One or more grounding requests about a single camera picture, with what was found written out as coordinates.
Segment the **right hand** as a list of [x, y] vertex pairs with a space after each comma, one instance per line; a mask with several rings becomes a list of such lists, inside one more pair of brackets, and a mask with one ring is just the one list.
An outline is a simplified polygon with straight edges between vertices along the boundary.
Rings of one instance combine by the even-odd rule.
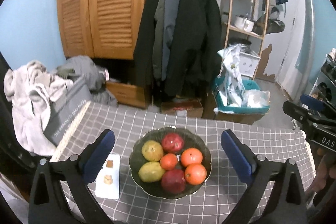
[[315, 178], [305, 192], [306, 198], [314, 192], [317, 193], [323, 190], [328, 178], [335, 179], [335, 164], [333, 166], [327, 164], [327, 152], [322, 148], [313, 147], [312, 153], [315, 163]]

